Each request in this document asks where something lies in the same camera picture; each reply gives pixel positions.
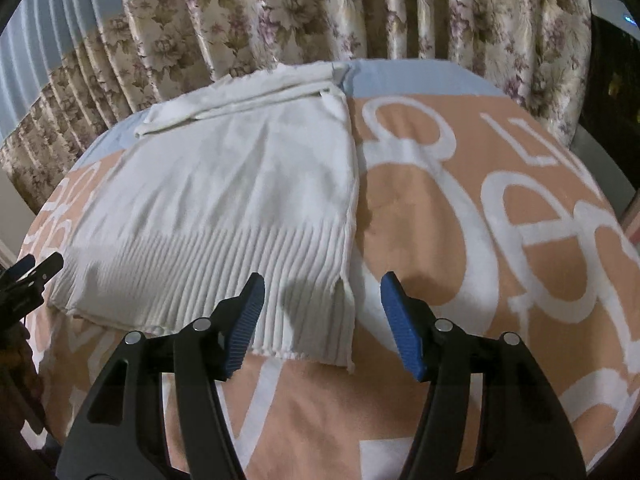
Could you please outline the white knit sweater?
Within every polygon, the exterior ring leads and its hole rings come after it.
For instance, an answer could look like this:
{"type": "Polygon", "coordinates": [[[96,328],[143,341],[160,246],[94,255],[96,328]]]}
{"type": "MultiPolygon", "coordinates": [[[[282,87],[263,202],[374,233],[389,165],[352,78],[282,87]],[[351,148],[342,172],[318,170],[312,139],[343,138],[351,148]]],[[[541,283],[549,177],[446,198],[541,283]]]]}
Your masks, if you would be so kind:
{"type": "Polygon", "coordinates": [[[279,65],[153,106],[73,230],[52,306],[162,336],[256,273],[253,352],[349,366],[359,171],[346,70],[279,65]]]}

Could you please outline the orange white lettered bedsheet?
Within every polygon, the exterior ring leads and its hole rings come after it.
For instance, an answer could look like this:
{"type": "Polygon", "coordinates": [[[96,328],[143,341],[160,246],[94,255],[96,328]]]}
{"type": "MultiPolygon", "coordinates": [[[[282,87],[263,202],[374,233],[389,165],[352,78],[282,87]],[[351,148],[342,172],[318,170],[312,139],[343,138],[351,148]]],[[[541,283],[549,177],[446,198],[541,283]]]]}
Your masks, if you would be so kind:
{"type": "MultiPolygon", "coordinates": [[[[471,335],[526,344],[596,466],[639,405],[639,256],[582,162],[492,84],[445,62],[363,61],[341,87],[359,171],[348,282],[352,362],[260,356],[218,386],[251,479],[395,479],[427,385],[401,363],[381,304],[406,293],[471,335]]],[[[126,120],[134,134],[149,114],[126,120]]],[[[96,141],[23,244],[63,255],[130,148],[96,141]]],[[[128,330],[47,301],[29,315],[47,423],[64,440],[128,330]]]]}

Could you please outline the floral blue curtain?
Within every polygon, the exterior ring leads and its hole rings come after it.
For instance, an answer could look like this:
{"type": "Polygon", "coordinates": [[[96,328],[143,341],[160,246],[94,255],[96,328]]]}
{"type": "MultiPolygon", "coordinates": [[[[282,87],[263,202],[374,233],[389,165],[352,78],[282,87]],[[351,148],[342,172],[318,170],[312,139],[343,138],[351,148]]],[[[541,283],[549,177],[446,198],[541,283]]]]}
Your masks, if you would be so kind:
{"type": "Polygon", "coordinates": [[[277,63],[443,58],[561,143],[582,111],[589,0],[22,0],[1,35],[1,167],[38,210],[131,114],[277,63]]]}

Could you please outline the black cabinet white top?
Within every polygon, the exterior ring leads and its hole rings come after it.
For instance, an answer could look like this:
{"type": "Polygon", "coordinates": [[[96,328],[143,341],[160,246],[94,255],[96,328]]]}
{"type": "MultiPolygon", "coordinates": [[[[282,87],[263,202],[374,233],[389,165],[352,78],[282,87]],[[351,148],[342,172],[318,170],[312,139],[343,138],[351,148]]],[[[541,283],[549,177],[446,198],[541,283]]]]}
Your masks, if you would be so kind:
{"type": "Polygon", "coordinates": [[[587,93],[570,148],[622,218],[639,192],[639,26],[623,1],[590,2],[587,93]]]}

